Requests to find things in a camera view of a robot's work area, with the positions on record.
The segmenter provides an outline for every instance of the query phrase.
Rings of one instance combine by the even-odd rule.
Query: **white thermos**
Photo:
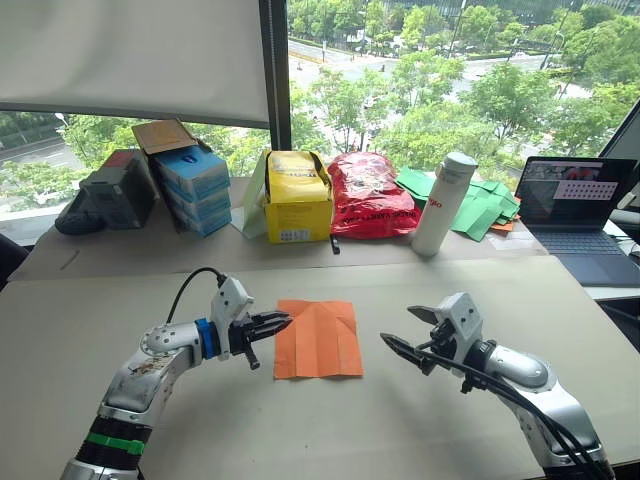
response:
[[[447,154],[436,169],[436,181],[411,242],[421,255],[435,255],[464,199],[478,163],[459,152]]]

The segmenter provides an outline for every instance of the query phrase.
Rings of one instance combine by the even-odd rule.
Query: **red plastic bag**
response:
[[[343,153],[328,171],[333,183],[332,234],[386,238],[418,226],[421,211],[394,182],[396,172],[387,158],[377,153]]]

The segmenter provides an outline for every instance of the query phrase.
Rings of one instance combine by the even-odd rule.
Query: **glass window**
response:
[[[137,148],[131,126],[147,119],[0,112],[0,233],[29,245],[75,196],[79,182],[118,148]],[[270,144],[267,130],[187,123],[227,160],[234,176],[251,175]]]
[[[463,151],[513,189],[528,156],[602,150],[640,96],[639,13],[593,0],[289,0],[293,143],[422,170]]]

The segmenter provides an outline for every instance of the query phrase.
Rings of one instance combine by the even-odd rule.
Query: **green band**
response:
[[[142,452],[144,451],[144,443],[140,440],[123,440],[121,438],[107,437],[106,435],[100,435],[99,433],[89,432],[86,441],[97,443],[98,445],[105,445],[111,448],[126,450],[126,452],[131,455],[142,455]]]

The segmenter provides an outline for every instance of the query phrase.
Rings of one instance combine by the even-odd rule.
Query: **yellow box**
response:
[[[267,235],[271,243],[329,238],[331,181],[314,152],[266,150]]]

